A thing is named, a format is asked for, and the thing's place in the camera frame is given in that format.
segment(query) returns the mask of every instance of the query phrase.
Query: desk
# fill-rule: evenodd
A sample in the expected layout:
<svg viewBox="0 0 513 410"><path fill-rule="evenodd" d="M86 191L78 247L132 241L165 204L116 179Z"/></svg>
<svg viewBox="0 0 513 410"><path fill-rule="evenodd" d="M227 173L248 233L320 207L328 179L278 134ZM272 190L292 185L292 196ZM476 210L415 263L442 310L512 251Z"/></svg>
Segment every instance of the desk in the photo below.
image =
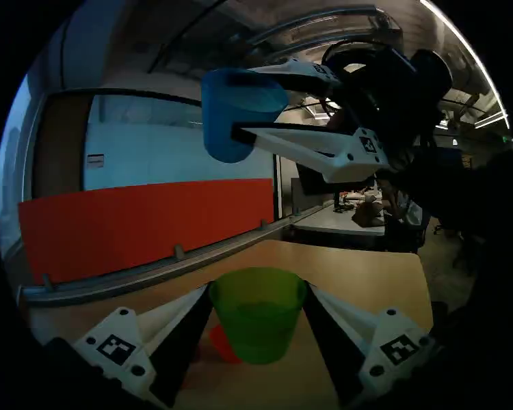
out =
<svg viewBox="0 0 513 410"><path fill-rule="evenodd" d="M355 214L355 209L347 210L342 213L333 212L333 209L333 206L328 206L299 220L294 226L297 229L345 235L384 236L386 232L384 226L362 228L357 223L353 222L352 217Z"/></svg>
<svg viewBox="0 0 513 410"><path fill-rule="evenodd" d="M223 273L245 267L276 267L297 273L322 290L377 313L396 306L430 329L428 286L418 256L353 251L262 241L214 264L151 288L102 301L29 311L34 335L81 337L119 306L138 314L188 293ZM333 409L337 395L304 313L289 351L266 366L226 364L209 343L218 323L213 312L200 341L202 359L190 366L175 409Z"/></svg>

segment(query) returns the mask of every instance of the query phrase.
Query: red wall panel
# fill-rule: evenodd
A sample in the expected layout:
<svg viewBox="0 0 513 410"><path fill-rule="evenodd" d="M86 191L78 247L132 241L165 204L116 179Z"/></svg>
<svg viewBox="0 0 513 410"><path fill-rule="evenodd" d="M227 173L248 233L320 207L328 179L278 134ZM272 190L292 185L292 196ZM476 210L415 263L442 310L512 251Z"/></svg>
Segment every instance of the red wall panel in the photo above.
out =
<svg viewBox="0 0 513 410"><path fill-rule="evenodd" d="M19 204L37 284L70 282L196 249L273 222L271 179L99 189Z"/></svg>

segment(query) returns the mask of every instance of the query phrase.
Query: plastic cup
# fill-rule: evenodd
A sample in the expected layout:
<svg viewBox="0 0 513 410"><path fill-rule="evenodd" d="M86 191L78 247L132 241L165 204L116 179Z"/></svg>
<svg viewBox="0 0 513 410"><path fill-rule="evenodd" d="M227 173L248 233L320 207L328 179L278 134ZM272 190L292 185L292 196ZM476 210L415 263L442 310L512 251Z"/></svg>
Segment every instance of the plastic cup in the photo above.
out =
<svg viewBox="0 0 513 410"><path fill-rule="evenodd" d="M306 284L275 268L247 268L212 283L211 300L236 356L246 363L279 360L291 343Z"/></svg>
<svg viewBox="0 0 513 410"><path fill-rule="evenodd" d="M270 76L240 68L208 72L201 95L205 149L225 163L240 162L253 149L231 138L234 122L274 122L289 104L286 91Z"/></svg>

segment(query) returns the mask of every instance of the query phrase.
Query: green cup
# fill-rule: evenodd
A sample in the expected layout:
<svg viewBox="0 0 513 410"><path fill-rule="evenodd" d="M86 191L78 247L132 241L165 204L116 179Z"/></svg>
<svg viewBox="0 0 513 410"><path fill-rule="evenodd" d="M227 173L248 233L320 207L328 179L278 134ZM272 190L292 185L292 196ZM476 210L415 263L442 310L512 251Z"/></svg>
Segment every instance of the green cup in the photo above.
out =
<svg viewBox="0 0 513 410"><path fill-rule="evenodd" d="M251 364L281 359L306 298L297 275L275 268L247 268L212 283L211 300L236 356Z"/></svg>

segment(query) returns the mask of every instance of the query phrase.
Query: ceiling light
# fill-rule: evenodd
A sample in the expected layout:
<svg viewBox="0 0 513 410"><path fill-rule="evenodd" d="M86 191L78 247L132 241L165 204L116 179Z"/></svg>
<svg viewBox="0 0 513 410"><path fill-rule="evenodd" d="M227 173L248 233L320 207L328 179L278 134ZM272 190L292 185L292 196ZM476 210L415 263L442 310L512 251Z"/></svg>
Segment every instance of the ceiling light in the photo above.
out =
<svg viewBox="0 0 513 410"><path fill-rule="evenodd" d="M484 124L479 124L479 125L477 125L477 126L475 127L475 129L477 129L477 128L482 128L482 127L484 127L484 126L487 126L487 125L489 125L489 124L492 124L492 123L494 123L494 122L496 122L496 121L503 120L503 119L504 119L503 117L495 118L495 119L493 119L493 120L491 120L491 121L485 122Z"/></svg>
<svg viewBox="0 0 513 410"><path fill-rule="evenodd" d="M454 24L441 12L436 5L429 2L428 0L420 0L420 3L422 3L425 7L427 7L433 14L437 16L439 20L441 20L450 30L454 33L456 37L458 37L459 41L464 45L464 47L467 49L469 54L471 54L471 57L475 60L475 63L479 66L481 69L484 78L487 80L490 89L492 90L492 93L496 97L496 100L498 101L498 105L500 106L500 111L503 114L503 119L505 120L505 125L509 129L509 122L507 119L507 115L505 112L505 109L503 108L503 104L501 103L500 95L498 94L498 91L496 90L496 87L494 86L494 83L492 82L492 79L490 78L490 75L488 75L488 72L486 71L486 68L484 67L484 64L481 62L481 59L477 55L477 53L471 48L467 40L464 38L462 33L458 31L456 27L454 27Z"/></svg>
<svg viewBox="0 0 513 410"><path fill-rule="evenodd" d="M482 124L483 122L488 122L488 121L490 121L493 118L503 118L503 115L501 115L501 111L497 112L496 114L492 114L492 115L484 118L483 120L477 121L474 125L477 126L479 124Z"/></svg>
<svg viewBox="0 0 513 410"><path fill-rule="evenodd" d="M325 113L319 113L319 114L314 114L313 116L316 120L328 120L329 119L329 116Z"/></svg>
<svg viewBox="0 0 513 410"><path fill-rule="evenodd" d="M332 108L336 108L336 109L342 108L338 104L336 104L334 101L331 101L330 98L327 98L325 101L327 102L327 105L330 105Z"/></svg>

